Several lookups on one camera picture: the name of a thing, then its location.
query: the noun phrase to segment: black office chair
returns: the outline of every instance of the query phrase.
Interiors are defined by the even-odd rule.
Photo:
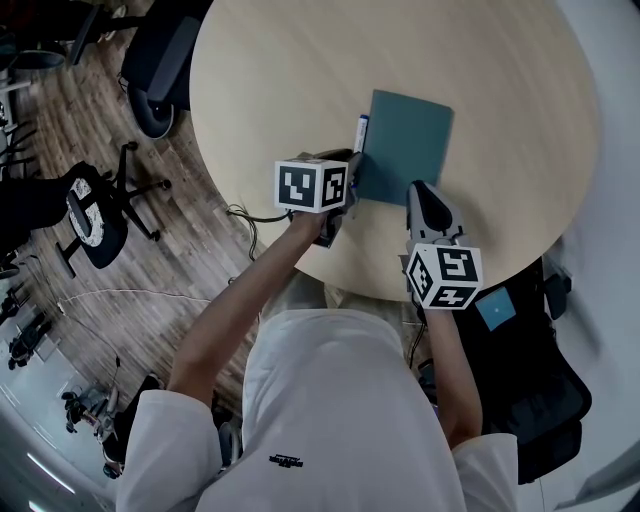
[[[116,413],[113,418],[113,433],[102,443],[102,453],[107,461],[118,464],[120,467],[124,467],[127,445],[129,444],[129,435],[131,434],[133,420],[136,416],[136,411],[138,410],[140,395],[144,391],[152,389],[164,389],[164,384],[158,380],[154,374],[149,374],[145,377],[142,385],[138,388],[138,391],[133,397],[133,400],[129,402],[127,408],[122,412]],[[103,471],[105,475],[112,479],[116,479],[120,476],[120,471],[115,471],[107,464],[105,464]]]
[[[127,191],[127,151],[134,151],[137,147],[136,142],[122,146],[118,172],[111,181],[110,173],[100,176],[95,167],[85,162],[76,164],[69,171],[75,177],[75,181],[68,190],[67,205],[77,236],[66,249],[62,249],[56,242],[56,251],[71,279],[76,273],[69,259],[80,246],[96,268],[106,267],[118,256],[128,234],[127,223],[122,213],[126,213],[149,240],[157,242],[160,239],[160,231],[149,231],[131,206],[131,199],[154,188],[168,190],[171,188],[171,182],[163,180]]]
[[[121,72],[127,97],[138,127],[152,139],[169,132],[175,108],[190,109],[191,57],[211,4],[156,0],[127,50]]]
[[[515,315],[490,330],[477,305],[503,287]],[[591,408],[591,394],[558,349],[544,309],[546,296],[552,317],[558,318],[570,290],[564,276],[545,281],[539,259],[454,313],[482,401],[483,433],[518,438],[520,484],[546,475],[580,451],[580,419]]]
[[[0,181],[4,181],[6,179],[12,179],[10,168],[14,165],[22,165],[22,178],[33,178],[39,174],[39,170],[34,171],[33,173],[27,173],[27,165],[33,161],[35,161],[35,157],[27,157],[16,159],[15,156],[18,153],[24,153],[26,151],[26,146],[22,145],[22,143],[26,142],[27,139],[32,137],[38,130],[31,130],[23,135],[19,135],[20,130],[29,126],[31,124],[30,121],[25,121],[20,123],[15,128],[6,131],[5,136],[7,138],[7,147],[0,151],[0,159],[4,158],[4,161],[0,161]]]
[[[0,278],[18,273],[12,261],[16,250],[29,241],[31,231],[64,219],[66,197],[74,179],[69,172],[54,179],[0,181]]]
[[[5,16],[0,19],[0,26],[6,25],[0,29],[0,69],[21,70],[62,66],[67,52],[61,41],[74,41],[69,60],[78,64],[88,44],[102,34],[137,27],[141,19],[112,18],[103,5],[70,0],[21,0]]]

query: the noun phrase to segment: green notebook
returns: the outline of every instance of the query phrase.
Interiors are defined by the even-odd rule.
[[[412,181],[435,185],[452,122],[453,110],[444,105],[373,91],[358,195],[404,206]]]

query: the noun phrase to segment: white wall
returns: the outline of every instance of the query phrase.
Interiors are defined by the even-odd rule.
[[[574,274],[558,344],[593,407],[578,457],[542,479],[546,510],[640,439],[640,11],[630,0],[557,2],[594,73],[602,145],[590,192],[552,251]],[[542,510],[536,485],[522,490],[522,510]],[[637,488],[571,510],[615,512]]]
[[[6,284],[0,282],[0,299]],[[10,371],[7,366],[8,342],[17,334],[16,325],[25,326],[34,313],[34,305],[27,303],[15,318],[0,326],[0,495],[16,510],[26,510],[27,498],[34,495],[48,511],[56,510],[52,503],[58,502],[59,510],[85,506],[95,510],[92,494],[112,499],[115,482],[102,472],[104,458],[92,428],[82,422],[76,426],[77,434],[66,431],[60,399],[63,391],[80,393],[89,383],[58,350],[45,361],[34,355],[24,368]],[[77,495],[60,492],[27,458],[27,452],[71,485]]]

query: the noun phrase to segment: chair base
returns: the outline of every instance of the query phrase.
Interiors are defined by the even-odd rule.
[[[77,237],[73,239],[73,242],[71,242],[69,247],[66,249],[63,249],[62,246],[56,242],[56,254],[58,255],[60,263],[62,263],[62,268],[65,270],[67,276],[69,276],[69,279],[74,279],[76,277],[76,272],[73,270],[71,263],[69,263],[69,259],[73,256],[73,253],[78,250],[78,247],[80,247],[80,238]]]
[[[11,67],[30,71],[59,68],[64,65],[66,56],[58,43],[45,41],[37,49],[21,51]]]
[[[173,105],[150,105],[147,93],[131,84],[127,86],[127,99],[142,133],[154,140],[161,139],[169,133],[175,116]]]

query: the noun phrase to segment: round wooden table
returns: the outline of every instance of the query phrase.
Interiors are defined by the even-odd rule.
[[[552,0],[215,0],[191,65],[200,151],[227,203],[271,217],[274,162],[352,147],[374,89],[455,112],[439,187],[482,250],[485,286],[563,233],[599,142],[591,71]],[[265,245],[287,223],[258,225]],[[298,268],[407,300],[405,209],[363,200]]]

